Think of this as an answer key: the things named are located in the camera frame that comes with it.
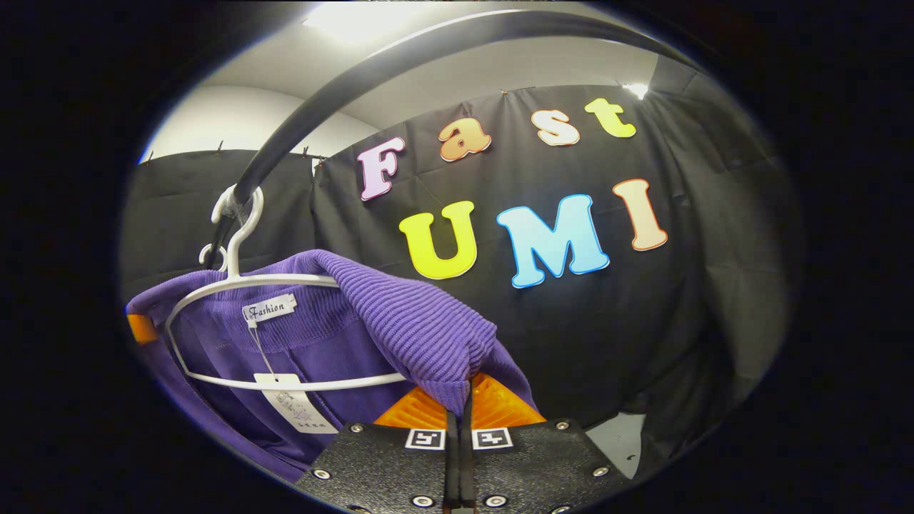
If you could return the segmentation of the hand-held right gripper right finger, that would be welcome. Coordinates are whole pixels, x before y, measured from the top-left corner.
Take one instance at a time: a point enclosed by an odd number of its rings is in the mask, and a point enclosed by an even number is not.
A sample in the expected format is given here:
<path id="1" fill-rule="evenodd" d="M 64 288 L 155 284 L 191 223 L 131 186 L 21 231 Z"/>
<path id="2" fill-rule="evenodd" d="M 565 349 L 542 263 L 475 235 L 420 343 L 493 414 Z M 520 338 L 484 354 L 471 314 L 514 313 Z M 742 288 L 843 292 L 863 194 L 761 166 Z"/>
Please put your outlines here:
<path id="1" fill-rule="evenodd" d="M 574 420 L 542 418 L 486 374 L 470 385 L 461 417 L 461 507 L 581 512 L 633 487 Z"/>

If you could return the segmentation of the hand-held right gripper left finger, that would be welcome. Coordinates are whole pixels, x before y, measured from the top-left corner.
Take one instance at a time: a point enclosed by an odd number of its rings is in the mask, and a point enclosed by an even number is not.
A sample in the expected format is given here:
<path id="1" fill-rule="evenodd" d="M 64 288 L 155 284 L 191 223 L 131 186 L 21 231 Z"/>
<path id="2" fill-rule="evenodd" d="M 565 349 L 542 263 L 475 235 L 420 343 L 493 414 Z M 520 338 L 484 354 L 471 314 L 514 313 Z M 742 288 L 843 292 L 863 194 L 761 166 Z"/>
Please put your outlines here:
<path id="1" fill-rule="evenodd" d="M 347 423 L 294 487 L 359 513 L 451 513 L 458 507 L 455 415 L 414 388 L 372 423 Z"/>

